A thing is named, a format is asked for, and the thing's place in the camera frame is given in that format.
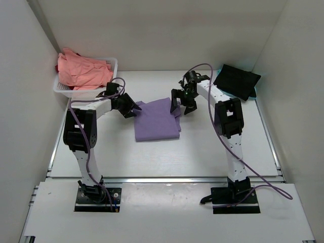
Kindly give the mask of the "purple t shirt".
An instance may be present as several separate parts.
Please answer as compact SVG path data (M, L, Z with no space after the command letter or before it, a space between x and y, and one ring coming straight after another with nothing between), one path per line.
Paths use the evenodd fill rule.
M150 142L174 140L180 138L180 107L170 112L171 100L169 97L145 103L138 101L141 108L135 110L134 118L135 140Z

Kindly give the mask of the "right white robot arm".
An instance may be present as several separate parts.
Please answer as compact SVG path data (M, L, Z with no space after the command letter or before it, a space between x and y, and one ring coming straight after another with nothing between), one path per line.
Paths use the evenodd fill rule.
M189 114L197 109L195 98L202 96L210 102L214 108L212 125L216 134L224 143L228 163L228 189L227 198L238 203L245 197L245 192L250 190L251 183L244 164L241 148L241 134L244 128L241 101L238 98L230 98L215 85L210 84L207 75L200 75L195 71L184 74L179 81L181 89L171 90L171 108L174 112L178 107L177 100L185 107L184 114Z

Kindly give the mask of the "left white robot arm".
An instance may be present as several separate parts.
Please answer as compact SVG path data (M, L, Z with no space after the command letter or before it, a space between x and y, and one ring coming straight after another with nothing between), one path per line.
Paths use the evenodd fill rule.
M79 186L93 201L101 201L106 195L103 176L99 172L94 154L98 139L97 120L114 110L124 118L136 117L134 111L141 110L125 89L125 80L114 78L96 98L74 99L68 104L63 142L77 160L82 175Z

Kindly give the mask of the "salmon pink t shirt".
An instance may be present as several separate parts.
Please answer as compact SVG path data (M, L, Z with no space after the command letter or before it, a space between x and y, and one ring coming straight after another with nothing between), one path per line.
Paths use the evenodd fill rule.
M64 48L58 56L59 82L74 90L90 90L106 86L113 72L104 60L78 55Z

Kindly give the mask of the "white plastic basket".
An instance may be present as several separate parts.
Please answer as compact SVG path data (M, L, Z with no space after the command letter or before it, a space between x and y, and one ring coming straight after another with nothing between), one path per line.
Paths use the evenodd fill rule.
M99 58L99 60L104 60L108 65L110 65L110 69L113 72L113 77L115 78L117 75L118 61L116 58L108 57L108 58ZM106 87L98 87L97 89L90 90L73 90L69 86L66 86L59 82L59 75L56 75L53 84L53 91L58 94L62 94L67 98L73 99L92 99L95 98L100 92L105 91Z

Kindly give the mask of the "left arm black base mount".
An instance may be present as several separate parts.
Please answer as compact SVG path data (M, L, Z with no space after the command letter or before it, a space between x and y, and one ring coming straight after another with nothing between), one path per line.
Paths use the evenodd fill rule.
M122 198L122 188L86 186L78 181L78 191L75 200L75 212L119 213Z

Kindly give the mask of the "aluminium rail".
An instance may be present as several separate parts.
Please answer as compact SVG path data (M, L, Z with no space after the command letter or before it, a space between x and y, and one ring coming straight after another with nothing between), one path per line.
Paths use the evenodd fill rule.
M77 181L77 177L46 177L46 180L70 180ZM265 177L269 182L284 182L283 176ZM106 183L225 183L226 177L104 177ZM262 179L251 177L251 182L261 183Z

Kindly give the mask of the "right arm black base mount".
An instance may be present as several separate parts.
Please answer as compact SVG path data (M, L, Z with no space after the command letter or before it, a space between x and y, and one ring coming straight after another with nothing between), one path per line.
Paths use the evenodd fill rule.
M211 203L214 214L259 214L258 198L249 177L242 181L227 179L226 187L212 187L211 194L200 200L201 205Z

